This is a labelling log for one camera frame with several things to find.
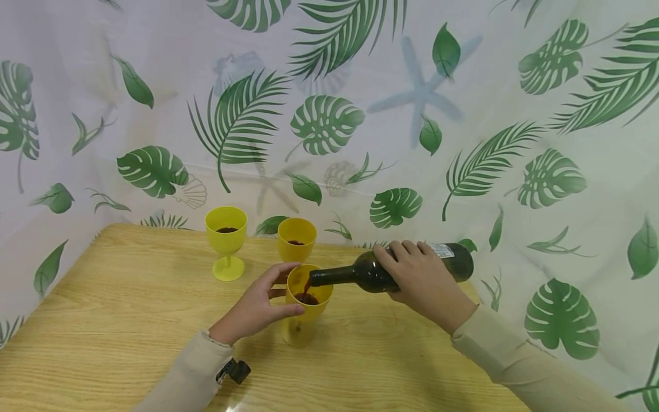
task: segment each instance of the red wine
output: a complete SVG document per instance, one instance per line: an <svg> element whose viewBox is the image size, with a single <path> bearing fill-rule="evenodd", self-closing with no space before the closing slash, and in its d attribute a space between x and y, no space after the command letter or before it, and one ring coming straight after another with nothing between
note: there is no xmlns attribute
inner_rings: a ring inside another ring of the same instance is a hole
<svg viewBox="0 0 659 412"><path fill-rule="evenodd" d="M295 299L304 303L305 305L319 305L318 300L315 296L310 295L309 293L298 293L295 295Z"/></svg>

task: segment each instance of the wooden table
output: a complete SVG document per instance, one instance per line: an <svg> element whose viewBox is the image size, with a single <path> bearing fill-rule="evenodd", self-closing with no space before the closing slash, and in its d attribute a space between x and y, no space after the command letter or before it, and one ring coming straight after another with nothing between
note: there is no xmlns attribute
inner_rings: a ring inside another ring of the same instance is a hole
<svg viewBox="0 0 659 412"><path fill-rule="evenodd" d="M349 264L361 252L316 245L308 262ZM203 233L109 226L0 351L0 410L129 411L197 330L279 262L271 239L248 239L238 255L245 275L221 283ZM437 326L354 285L335 288L307 348L288 346L272 325L238 342L235 356L252 373L241 386L226 380L209 410L527 410Z"/></svg>

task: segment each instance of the sleeve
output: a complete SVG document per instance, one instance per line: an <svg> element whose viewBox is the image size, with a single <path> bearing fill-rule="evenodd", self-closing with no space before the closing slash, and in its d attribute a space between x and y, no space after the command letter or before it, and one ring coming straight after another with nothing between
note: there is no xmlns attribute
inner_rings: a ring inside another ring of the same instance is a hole
<svg viewBox="0 0 659 412"><path fill-rule="evenodd" d="M218 372L231 360L233 348L198 332L183 348L165 378L134 412L197 412L213 400Z"/></svg>
<svg viewBox="0 0 659 412"><path fill-rule="evenodd" d="M603 388L534 346L482 305L455 331L452 341L492 382L510 389L533 412L628 411Z"/></svg>

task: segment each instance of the wine bottle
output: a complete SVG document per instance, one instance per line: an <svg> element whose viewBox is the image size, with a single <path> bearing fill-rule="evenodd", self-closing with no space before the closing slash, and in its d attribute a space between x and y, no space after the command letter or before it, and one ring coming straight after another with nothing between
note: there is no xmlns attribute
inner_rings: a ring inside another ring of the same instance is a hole
<svg viewBox="0 0 659 412"><path fill-rule="evenodd" d="M442 259L455 281L463 282L471 277L474 272L474 260L471 258L469 250L463 245L430 243L430 247ZM372 250L359 255L355 263L350 266L312 270L309 273L309 285L312 287L338 283L356 283L371 293L400 290L392 276L378 262Z"/></svg>

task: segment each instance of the starfish print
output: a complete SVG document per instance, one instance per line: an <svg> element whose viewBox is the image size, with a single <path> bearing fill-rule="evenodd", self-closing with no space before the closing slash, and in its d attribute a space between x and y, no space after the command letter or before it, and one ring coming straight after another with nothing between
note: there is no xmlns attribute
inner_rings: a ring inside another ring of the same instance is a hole
<svg viewBox="0 0 659 412"><path fill-rule="evenodd" d="M462 58L458 67L462 65L469 56L471 56L476 48L483 40L482 36L474 37L461 46ZM464 118L463 112L450 100L441 94L435 93L444 80L445 76L439 72L435 72L429 82L426 82L421 72L421 66L416 56L416 51L412 45L410 37L403 36L401 40L403 44L403 59L405 60L405 67L407 75L412 83L412 90L406 92L396 93L388 98L384 98L379 102L373 103L367 110L367 113L377 113L394 107L401 107L408 103L414 104L414 114L412 115L412 148L416 148L418 144L418 136L421 132L423 122L423 115L426 110L426 104L430 104L438 110L444 112L451 120L460 123Z"/></svg>
<svg viewBox="0 0 659 412"><path fill-rule="evenodd" d="M294 211L294 213L300 213L300 210L297 208L297 206L295 206L295 203L293 203L293 201L288 197L288 195L286 195L281 189L276 187L275 183L284 180L284 178L287 177L288 173L295 173L296 171L300 171L306 168L307 166L309 166L310 164L311 164L310 162L299 162L280 170L274 176L268 177L266 175L265 166L263 166L262 163L255 163L254 165L256 166L258 177L249 175L249 176L241 176L241 177L231 177L230 180L246 181L246 182L256 181L257 183L262 184L261 191L258 194L258 200L256 201L256 213L259 215L263 212L263 205L266 201L266 194L270 189L272 189L275 195L289 209Z"/></svg>

